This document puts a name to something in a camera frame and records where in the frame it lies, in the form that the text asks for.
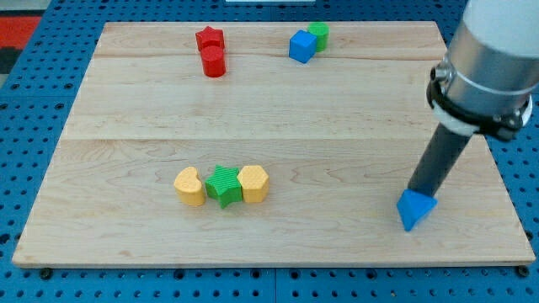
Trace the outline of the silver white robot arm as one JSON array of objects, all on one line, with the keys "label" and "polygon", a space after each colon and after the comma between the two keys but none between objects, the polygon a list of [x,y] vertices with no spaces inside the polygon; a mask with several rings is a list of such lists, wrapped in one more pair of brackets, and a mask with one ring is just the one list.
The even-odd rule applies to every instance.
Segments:
[{"label": "silver white robot arm", "polygon": [[531,117],[538,86],[538,1],[474,0],[426,96],[439,124],[408,188],[435,195],[475,134],[510,141]]}]

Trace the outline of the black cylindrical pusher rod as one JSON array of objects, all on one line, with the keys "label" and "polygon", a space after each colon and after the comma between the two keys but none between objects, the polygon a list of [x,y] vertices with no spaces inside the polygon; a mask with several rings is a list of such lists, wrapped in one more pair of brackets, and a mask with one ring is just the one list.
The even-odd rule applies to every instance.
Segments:
[{"label": "black cylindrical pusher rod", "polygon": [[408,181],[408,188],[434,197],[470,139],[438,124]]}]

